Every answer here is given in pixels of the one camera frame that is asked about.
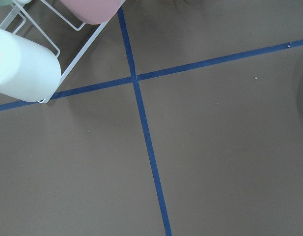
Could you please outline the green plastic cup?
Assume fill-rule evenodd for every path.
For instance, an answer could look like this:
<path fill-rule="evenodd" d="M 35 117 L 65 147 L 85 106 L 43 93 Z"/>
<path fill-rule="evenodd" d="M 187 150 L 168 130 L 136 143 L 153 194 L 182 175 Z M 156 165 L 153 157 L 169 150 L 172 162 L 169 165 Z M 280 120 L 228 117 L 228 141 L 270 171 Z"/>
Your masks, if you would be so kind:
<path fill-rule="evenodd" d="M 13 3 L 13 0 L 0 0 L 0 7 L 11 5 L 12 3 Z"/>

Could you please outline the white plastic cup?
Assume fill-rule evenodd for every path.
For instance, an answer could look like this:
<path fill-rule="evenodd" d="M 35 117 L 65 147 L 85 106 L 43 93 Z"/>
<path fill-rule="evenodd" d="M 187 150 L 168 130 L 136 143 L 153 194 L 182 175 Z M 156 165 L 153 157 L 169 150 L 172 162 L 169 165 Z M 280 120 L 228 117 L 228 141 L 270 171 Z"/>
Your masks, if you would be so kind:
<path fill-rule="evenodd" d="M 26 102 L 46 99 L 59 87 L 61 68 L 46 47 L 0 29 L 0 93 Z"/>

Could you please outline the pink plastic cup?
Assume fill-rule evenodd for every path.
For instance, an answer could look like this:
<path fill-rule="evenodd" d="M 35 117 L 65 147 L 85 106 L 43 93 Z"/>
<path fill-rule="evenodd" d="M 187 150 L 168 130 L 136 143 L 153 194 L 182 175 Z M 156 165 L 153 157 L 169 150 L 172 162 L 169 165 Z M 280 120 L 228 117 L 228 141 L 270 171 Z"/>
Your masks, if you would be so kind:
<path fill-rule="evenodd" d="M 98 25 L 110 20 L 123 1 L 121 0 L 60 0 L 79 20 Z"/>

